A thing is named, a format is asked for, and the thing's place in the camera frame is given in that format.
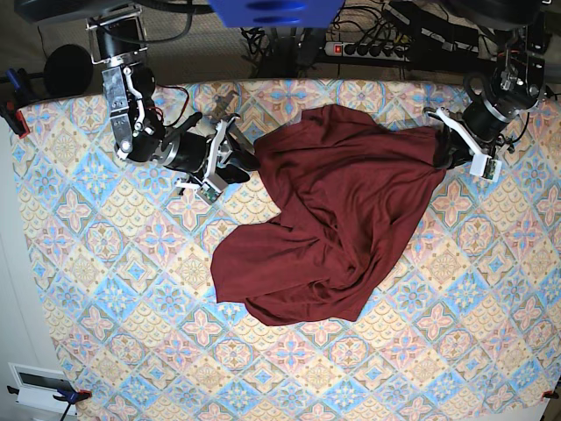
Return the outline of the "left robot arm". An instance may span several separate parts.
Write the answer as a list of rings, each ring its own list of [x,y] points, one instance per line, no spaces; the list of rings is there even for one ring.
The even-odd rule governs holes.
[[[499,150],[504,147],[513,153],[522,139],[522,135],[512,138],[503,131],[544,97],[543,55],[548,44],[542,13],[530,25],[494,35],[498,52],[493,73],[464,76],[469,106],[460,112],[444,107],[423,110],[444,124],[437,135],[433,165],[452,169],[469,163],[472,175],[487,180],[497,178],[501,171]]]

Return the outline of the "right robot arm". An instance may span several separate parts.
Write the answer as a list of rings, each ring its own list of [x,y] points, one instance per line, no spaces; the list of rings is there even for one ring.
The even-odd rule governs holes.
[[[213,133],[193,130],[202,120],[196,112],[168,123],[153,101],[158,85],[153,71],[143,62],[150,42],[136,4],[117,6],[89,18],[89,39],[97,43],[103,93],[110,111],[115,153],[134,164],[154,162],[184,174],[177,186],[188,189],[224,190],[244,183],[259,169],[252,144],[236,132],[237,114],[216,111]]]

